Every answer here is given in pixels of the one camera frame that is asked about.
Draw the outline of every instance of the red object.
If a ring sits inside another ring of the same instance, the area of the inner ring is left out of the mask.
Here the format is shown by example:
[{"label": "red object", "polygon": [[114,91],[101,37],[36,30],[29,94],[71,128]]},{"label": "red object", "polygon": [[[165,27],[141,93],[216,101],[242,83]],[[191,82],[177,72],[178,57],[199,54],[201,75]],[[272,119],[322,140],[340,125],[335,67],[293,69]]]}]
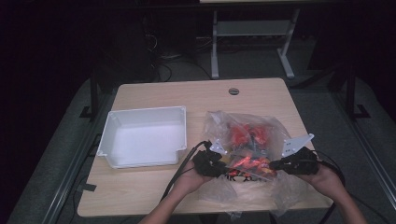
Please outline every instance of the red object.
[{"label": "red object", "polygon": [[231,127],[231,143],[234,147],[248,144],[251,137],[253,137],[258,148],[265,148],[268,134],[264,126],[250,127],[250,125],[245,124]]},{"label": "red object", "polygon": [[268,134],[267,131],[265,130],[265,127],[263,126],[254,127],[249,130],[249,133],[254,137],[254,140],[256,141],[259,148],[265,148],[265,143],[267,142],[268,139]]},{"label": "red object", "polygon": [[237,176],[239,173],[238,170],[231,170],[231,172],[228,173],[228,175],[233,175],[233,176]]},{"label": "red object", "polygon": [[233,126],[231,127],[231,143],[234,147],[239,147],[247,144],[248,139],[248,126]]},{"label": "red object", "polygon": [[244,165],[245,163],[249,163],[250,162],[250,157],[245,157],[244,159],[241,159],[240,161],[236,162],[233,165],[233,168],[238,167],[240,165]]}]

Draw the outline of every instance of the gray carpet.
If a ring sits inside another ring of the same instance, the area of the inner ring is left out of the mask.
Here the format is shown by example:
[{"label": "gray carpet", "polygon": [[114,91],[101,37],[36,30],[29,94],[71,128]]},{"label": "gray carpet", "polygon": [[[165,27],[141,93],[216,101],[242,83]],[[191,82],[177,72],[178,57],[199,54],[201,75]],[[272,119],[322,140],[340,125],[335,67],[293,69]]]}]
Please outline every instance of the gray carpet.
[{"label": "gray carpet", "polygon": [[[288,53],[291,67],[296,75],[293,80],[286,79],[281,63],[276,56],[276,43],[269,43],[258,48],[241,49],[233,54],[220,54],[220,79],[252,78],[252,77],[282,77],[288,85],[297,84],[315,74],[317,71],[307,71],[314,40],[293,41]],[[185,63],[187,59],[172,61],[167,65],[172,69],[169,81],[206,80],[210,71],[208,53],[197,56],[197,66]],[[160,69],[162,80],[167,79],[169,71]],[[313,144],[317,150],[332,157],[342,168],[346,176],[346,188],[389,221],[396,220],[395,208],[389,201],[383,186],[380,184],[375,170],[370,164],[367,153],[354,131],[358,126],[365,134],[370,145],[375,149],[391,179],[396,179],[395,144],[396,125],[389,118],[375,99],[371,89],[362,81],[357,82],[356,102],[363,104],[370,119],[359,119],[352,122],[343,110],[344,93],[331,93],[325,88],[328,77],[323,78],[305,90],[290,90],[291,96],[303,119],[306,129],[316,137]],[[8,223],[42,223],[51,220],[52,223],[137,223],[141,217],[79,217],[76,214],[81,193],[77,191],[78,184],[84,182],[92,165],[93,157],[84,161],[70,194],[64,202],[62,211],[49,218],[48,213],[53,199],[59,197],[59,185],[64,182],[66,174],[76,160],[79,150],[90,151],[89,147],[94,137],[101,133],[104,127],[106,112],[114,100],[116,90],[112,94],[100,93],[101,113],[92,122],[79,118],[79,113],[90,103],[89,81],[77,92],[73,102],[67,109],[64,119],[53,135],[51,142],[42,157],[35,173],[26,187],[20,201]],[[370,209],[358,203],[369,223],[384,223]],[[289,211],[277,219],[278,223],[318,223],[325,209]],[[220,214],[218,223],[267,223],[266,213],[244,213],[234,222],[227,214]],[[172,216],[169,223],[200,223],[197,216]],[[335,211],[327,223],[342,223],[340,215]]]}]

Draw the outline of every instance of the forearm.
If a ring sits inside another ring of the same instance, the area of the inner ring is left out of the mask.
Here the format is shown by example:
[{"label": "forearm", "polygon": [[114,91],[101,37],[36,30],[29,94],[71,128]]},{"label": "forearm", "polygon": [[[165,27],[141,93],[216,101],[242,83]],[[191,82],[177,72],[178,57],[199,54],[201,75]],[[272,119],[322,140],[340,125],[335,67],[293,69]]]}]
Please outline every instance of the forearm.
[{"label": "forearm", "polygon": [[346,224],[365,224],[367,223],[359,207],[355,204],[350,195],[346,192],[345,196],[334,201],[341,212],[341,216]]},{"label": "forearm", "polygon": [[145,216],[140,224],[162,224],[166,223],[177,205],[183,200],[185,195],[172,192],[166,196],[147,216]]}]

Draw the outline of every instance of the white metal frame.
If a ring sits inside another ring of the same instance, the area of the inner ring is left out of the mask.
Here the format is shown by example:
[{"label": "white metal frame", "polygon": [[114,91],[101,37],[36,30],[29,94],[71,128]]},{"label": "white metal frame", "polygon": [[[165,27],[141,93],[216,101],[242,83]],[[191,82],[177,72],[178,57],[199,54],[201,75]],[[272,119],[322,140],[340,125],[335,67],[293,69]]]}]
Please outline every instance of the white metal frame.
[{"label": "white metal frame", "polygon": [[293,36],[294,28],[300,13],[300,9],[294,9],[291,20],[284,21],[218,21],[218,12],[213,14],[213,37],[211,66],[212,78],[219,79],[219,64],[217,54],[218,36],[236,35],[284,35],[286,37],[282,48],[277,49],[286,76],[294,78],[289,60],[286,56]]}]

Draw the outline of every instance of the plastic bag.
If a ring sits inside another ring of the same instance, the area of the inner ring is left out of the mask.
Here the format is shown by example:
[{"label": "plastic bag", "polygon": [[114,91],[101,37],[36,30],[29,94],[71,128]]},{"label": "plastic bag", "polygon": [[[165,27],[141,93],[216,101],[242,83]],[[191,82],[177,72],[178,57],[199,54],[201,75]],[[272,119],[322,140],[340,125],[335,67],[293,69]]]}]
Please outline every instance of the plastic bag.
[{"label": "plastic bag", "polygon": [[[204,138],[213,143],[210,149],[222,154],[221,160],[230,168],[226,176],[237,188],[239,205],[273,203],[277,209],[272,212],[281,216],[304,198],[307,190],[304,181],[268,167],[270,161],[281,159],[284,140],[290,139],[286,128],[276,118],[223,111],[207,112]],[[243,183],[234,183],[236,176],[244,177]],[[201,195],[215,198],[209,196],[210,193],[207,191]],[[224,203],[223,199],[218,199],[218,202]]]},{"label": "plastic bag", "polygon": [[215,203],[231,203],[236,199],[236,192],[225,175],[203,184],[198,195],[201,199]]}]

